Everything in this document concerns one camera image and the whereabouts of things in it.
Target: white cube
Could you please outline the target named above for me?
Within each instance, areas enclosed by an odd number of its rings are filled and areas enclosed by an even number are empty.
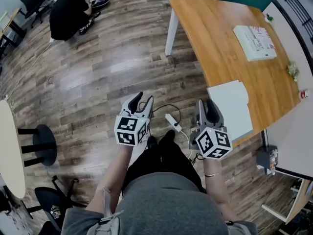
[[[204,158],[220,160],[233,149],[227,132],[206,127],[196,138],[201,155]]]
[[[118,144],[137,146],[148,132],[148,118],[116,116],[114,133]]]

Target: wooden floor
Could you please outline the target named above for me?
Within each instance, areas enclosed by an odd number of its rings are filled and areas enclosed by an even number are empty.
[[[58,144],[58,158],[53,166],[26,168],[28,193],[24,201],[28,207],[37,204],[34,188],[53,187],[53,175],[65,186],[78,177],[80,183],[73,199],[90,201],[115,156],[115,116],[121,103],[139,91],[144,92],[143,99],[155,97],[154,108],[166,103],[178,106],[183,130],[190,133],[195,103],[208,95],[201,68],[181,27],[173,55],[164,54],[170,12],[169,0],[111,0],[86,35],[54,43],[22,79],[9,99],[14,100],[18,127],[47,124]],[[11,93],[48,46],[49,39],[47,14],[44,23],[29,30],[21,45],[3,60],[0,95]],[[152,135],[161,137],[169,130],[166,112],[179,116],[170,106],[155,112]],[[189,154],[183,135],[177,135],[176,142]],[[29,138],[22,140],[22,145],[30,143]],[[135,149],[132,161],[145,146],[146,142]],[[280,222],[262,210],[261,205],[267,203],[287,214],[292,201],[288,189],[293,178],[264,176],[258,171],[255,150],[259,146],[261,137],[255,136],[236,147],[223,160],[223,174],[236,213],[255,222],[260,234],[271,234]],[[204,180],[201,162],[195,168]],[[43,211],[33,216],[34,220],[29,219],[28,223],[37,234],[47,217]]]

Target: white round table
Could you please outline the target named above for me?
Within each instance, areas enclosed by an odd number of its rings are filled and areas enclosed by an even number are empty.
[[[33,145],[21,146],[19,135],[33,135]],[[24,161],[22,154],[30,152],[36,152],[37,158]],[[24,167],[39,163],[50,166],[54,164],[56,155],[56,142],[46,125],[39,125],[36,129],[17,129],[9,104],[0,101],[0,174],[16,197],[25,197]]]

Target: sneaker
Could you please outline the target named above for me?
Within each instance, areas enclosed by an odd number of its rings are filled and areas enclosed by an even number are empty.
[[[147,141],[148,149],[151,149],[156,146],[157,146],[157,139],[154,136],[149,136],[148,141]]]
[[[79,35],[85,35],[86,32],[89,30],[89,28],[94,24],[93,19],[89,19],[88,24],[86,24],[84,27],[79,29]]]
[[[174,138],[175,138],[175,131],[169,130],[169,131],[165,134],[165,138],[168,138],[169,140],[174,141]]]

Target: black chair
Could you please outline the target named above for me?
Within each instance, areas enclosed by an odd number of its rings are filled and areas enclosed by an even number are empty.
[[[44,223],[38,235],[60,235],[61,232],[57,231],[50,221]]]
[[[24,13],[21,11],[21,13],[25,16],[25,18],[29,18],[31,15],[36,13],[35,20],[31,24],[31,27],[33,28],[33,24],[37,19],[40,19],[41,24],[43,23],[43,20],[41,18],[43,12],[46,8],[49,8],[49,6],[45,6],[42,10],[39,10],[45,0],[21,0],[21,2],[25,5],[27,13]]]
[[[23,201],[22,204],[31,218],[33,218],[31,215],[32,212],[44,210],[55,230],[60,232],[64,222],[66,210],[73,206],[85,208],[86,205],[71,200],[73,187],[75,183],[79,182],[78,179],[75,178],[72,180],[67,195],[65,195],[56,184],[55,181],[57,179],[57,176],[52,178],[52,182],[56,189],[48,187],[35,188],[35,195],[40,204],[39,206],[27,208]]]
[[[2,55],[6,56],[4,51],[9,45],[10,43],[8,41],[4,40],[3,38],[0,39],[0,60],[1,60]]]

